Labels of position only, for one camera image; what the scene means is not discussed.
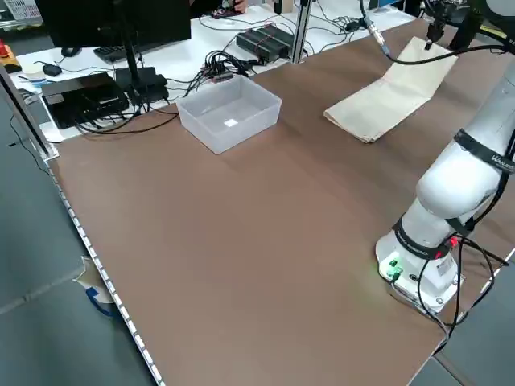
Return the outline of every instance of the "monitor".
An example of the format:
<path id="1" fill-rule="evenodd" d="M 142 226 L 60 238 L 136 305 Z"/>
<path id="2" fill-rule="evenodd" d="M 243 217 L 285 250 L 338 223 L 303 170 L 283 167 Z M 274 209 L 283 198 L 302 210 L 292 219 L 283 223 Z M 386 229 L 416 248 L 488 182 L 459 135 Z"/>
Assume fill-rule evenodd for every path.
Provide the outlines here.
<path id="1" fill-rule="evenodd" d="M 128 68 L 117 83 L 133 105 L 167 97 L 167 81 L 154 68 L 137 68 L 134 47 L 190 39 L 189 0 L 35 0 L 56 47 L 126 49 Z"/>

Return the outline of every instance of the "white desk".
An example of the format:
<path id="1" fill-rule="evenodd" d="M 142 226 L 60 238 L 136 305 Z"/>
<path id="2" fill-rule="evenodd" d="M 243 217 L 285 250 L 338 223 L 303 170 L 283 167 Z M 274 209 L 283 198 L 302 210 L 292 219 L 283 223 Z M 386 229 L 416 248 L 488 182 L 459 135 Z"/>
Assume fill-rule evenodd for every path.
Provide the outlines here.
<path id="1" fill-rule="evenodd" d="M 323 0 L 322 6 L 329 19 L 334 19 L 339 16 L 350 16 L 355 18 L 359 18 L 361 16 L 359 3 L 356 0 Z M 203 26 L 199 19 L 193 19 L 191 39 L 181 43 L 170 44 L 155 51 L 145 53 L 143 56 L 145 65 L 148 67 L 155 67 L 156 72 L 162 74 L 166 78 L 191 80 L 193 76 L 199 71 L 200 66 L 204 62 L 205 56 L 210 51 L 223 49 L 226 44 L 239 32 L 231 30 L 241 29 L 243 31 L 251 27 L 262 27 L 265 25 L 265 23 L 260 23 L 260 21 L 270 18 L 267 23 L 283 23 L 284 25 L 278 24 L 277 27 L 288 31 L 288 28 L 286 27 L 287 25 L 293 30 L 293 32 L 295 32 L 295 24 L 297 20 L 296 11 L 297 10 L 295 9 L 293 13 L 282 15 L 284 18 L 290 20 L 289 22 L 282 16 L 275 15 L 271 7 L 268 5 L 251 6 L 245 14 L 237 17 L 237 19 L 242 20 L 242 22 L 223 19 L 214 20 L 208 17 L 203 17 L 201 19 L 201 22 L 205 25 L 219 29 L 226 29 L 228 31 L 214 31 Z M 313 3 L 311 14 L 314 16 L 322 17 L 322 12 L 318 2 Z M 370 13 L 370 17 L 381 31 L 399 26 L 404 23 L 408 23 L 409 21 L 413 20 L 412 16 L 404 14 L 390 7 L 382 10 L 376 10 L 375 12 Z M 322 27 L 334 31 L 335 33 L 338 32 L 338 29 L 332 26 L 330 23 L 313 17 L 310 18 L 309 27 Z M 369 33 L 367 31 L 358 31 L 356 34 L 354 34 L 352 40 L 361 39 L 368 35 Z M 311 46 L 315 50 L 315 53 L 318 53 L 324 46 L 329 43 L 338 44 L 331 45 L 330 47 L 327 47 L 327 49 L 348 42 L 348 39 L 345 41 L 343 41 L 343 39 L 343 35 L 334 35 L 329 31 L 316 29 L 308 30 L 307 42 L 309 42 L 309 44 L 306 45 L 306 49 L 309 51 L 310 55 L 312 55 L 313 53 L 311 52 Z M 234 42 L 232 42 L 231 45 L 227 48 L 227 52 L 243 60 L 255 59 L 250 53 L 240 49 Z M 54 48 L 51 50 L 21 55 L 18 60 L 23 67 L 23 65 L 33 64 L 36 61 L 43 61 L 53 64 L 54 61 L 62 60 L 62 56 L 60 54 L 60 49 Z M 278 60 L 274 64 L 269 64 L 265 67 L 256 67 L 255 70 L 257 72 L 263 72 L 284 63 L 286 63 L 285 60 Z M 85 76 L 97 70 L 97 68 L 91 67 L 104 68 L 107 71 L 110 71 L 109 74 L 112 74 L 111 71 L 113 71 L 109 68 L 108 64 L 100 60 L 93 53 L 92 48 L 85 48 L 79 55 L 65 59 L 61 63 L 61 66 L 63 69 L 73 70 L 75 72 L 63 71 L 61 75 L 57 76 L 56 78 L 52 78 L 53 80 L 65 80 L 76 78 L 78 76 Z M 116 68 L 123 68 L 126 66 L 127 64 L 124 60 L 115 64 Z M 35 88 L 29 82 L 19 79 L 17 75 L 19 74 L 11 75 L 11 78 L 17 88 L 25 88 L 32 92 L 40 92 L 39 88 Z M 184 88 L 184 84 L 177 84 L 175 82 L 169 81 L 167 87 Z M 169 90 L 169 93 L 170 99 L 173 99 L 183 95 L 184 91 Z M 153 104 L 153 107 L 157 108 L 162 105 L 165 105 L 165 103 L 156 102 Z M 80 134 L 76 128 L 57 130 L 53 122 L 51 122 L 51 124 L 42 125 L 41 129 L 45 136 L 47 136 L 47 139 L 52 142 L 58 142 L 61 135 L 63 138 L 71 138 Z"/>

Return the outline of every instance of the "person's hand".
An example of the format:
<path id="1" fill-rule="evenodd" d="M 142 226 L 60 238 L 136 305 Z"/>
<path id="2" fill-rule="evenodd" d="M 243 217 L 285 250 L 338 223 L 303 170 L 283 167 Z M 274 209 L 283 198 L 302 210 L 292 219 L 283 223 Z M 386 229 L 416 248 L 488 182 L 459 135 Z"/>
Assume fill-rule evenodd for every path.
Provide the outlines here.
<path id="1" fill-rule="evenodd" d="M 247 9 L 247 6 L 249 6 L 249 0 L 236 0 L 234 10 L 243 13 Z"/>

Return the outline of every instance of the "transparent plastic box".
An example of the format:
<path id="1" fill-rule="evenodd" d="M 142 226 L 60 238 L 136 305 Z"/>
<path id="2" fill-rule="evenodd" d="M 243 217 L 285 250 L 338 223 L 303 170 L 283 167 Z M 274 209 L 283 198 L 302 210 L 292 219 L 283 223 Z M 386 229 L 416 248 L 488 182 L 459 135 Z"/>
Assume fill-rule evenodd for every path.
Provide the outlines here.
<path id="1" fill-rule="evenodd" d="M 183 126 L 220 154 L 277 123 L 282 100 L 235 76 L 177 102 Z"/>

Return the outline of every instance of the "brown mat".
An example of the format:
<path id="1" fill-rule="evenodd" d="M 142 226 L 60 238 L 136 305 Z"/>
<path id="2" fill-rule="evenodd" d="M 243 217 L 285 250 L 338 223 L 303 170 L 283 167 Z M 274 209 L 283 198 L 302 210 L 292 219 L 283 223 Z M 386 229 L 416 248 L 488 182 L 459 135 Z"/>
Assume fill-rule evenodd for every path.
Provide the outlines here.
<path id="1" fill-rule="evenodd" d="M 425 33 L 418 21 L 385 37 L 397 54 Z M 283 98 L 280 122 L 222 155 L 178 121 L 60 145 L 52 169 L 167 384 L 408 383 L 442 333 L 389 295 L 373 248 L 508 60 L 464 55 L 431 102 L 372 145 L 322 116 L 389 66 L 370 39 L 256 77 Z M 507 201 L 477 233 L 504 255 Z M 467 267 L 471 301 L 488 275 Z"/>

